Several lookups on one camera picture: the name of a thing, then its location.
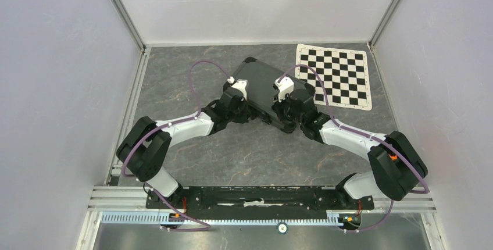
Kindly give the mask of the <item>black poker case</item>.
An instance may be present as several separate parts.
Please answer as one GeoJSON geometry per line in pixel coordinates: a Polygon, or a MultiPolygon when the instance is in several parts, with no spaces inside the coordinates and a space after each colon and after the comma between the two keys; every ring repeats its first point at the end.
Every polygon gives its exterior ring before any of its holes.
{"type": "Polygon", "coordinates": [[[248,112],[250,118],[260,119],[262,122],[274,126],[284,133],[291,134],[296,129],[293,122],[282,122],[272,106],[277,101],[278,91],[274,89],[275,81],[284,72],[261,60],[247,57],[236,68],[233,77],[238,80],[247,80],[246,87],[248,112]]]}

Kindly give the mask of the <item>green 50 chip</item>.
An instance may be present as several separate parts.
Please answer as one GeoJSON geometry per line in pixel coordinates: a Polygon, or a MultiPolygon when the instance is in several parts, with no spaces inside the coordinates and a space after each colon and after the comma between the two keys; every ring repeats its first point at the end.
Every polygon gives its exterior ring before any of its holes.
{"type": "Polygon", "coordinates": [[[277,231],[279,234],[286,234],[287,231],[288,231],[288,226],[286,223],[284,222],[280,222],[277,227],[276,227],[277,231]]]}

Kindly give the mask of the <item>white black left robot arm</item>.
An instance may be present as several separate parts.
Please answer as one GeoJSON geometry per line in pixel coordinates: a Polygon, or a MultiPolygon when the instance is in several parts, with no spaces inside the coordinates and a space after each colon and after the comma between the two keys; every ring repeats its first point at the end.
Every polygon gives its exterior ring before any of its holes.
{"type": "Polygon", "coordinates": [[[220,99],[212,101],[199,112],[176,120],[154,121],[148,116],[137,120],[119,145],[116,156],[139,181],[160,193],[160,200],[169,208],[181,204],[181,185],[163,167],[169,148],[197,137],[222,131],[231,123],[245,123],[246,92],[228,87],[220,99]]]}

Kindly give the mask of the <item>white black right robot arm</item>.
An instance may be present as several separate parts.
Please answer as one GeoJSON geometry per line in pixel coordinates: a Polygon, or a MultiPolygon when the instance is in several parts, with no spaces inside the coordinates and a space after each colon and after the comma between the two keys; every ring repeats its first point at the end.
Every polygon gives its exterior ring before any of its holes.
{"type": "Polygon", "coordinates": [[[407,137],[399,132],[378,134],[344,124],[318,110],[311,93],[297,89],[272,106],[279,120],[299,126],[310,140],[340,147],[369,162],[371,171],[343,179],[335,193],[343,208],[351,208],[366,196],[384,195],[401,201],[424,183],[428,168],[407,137]]]}

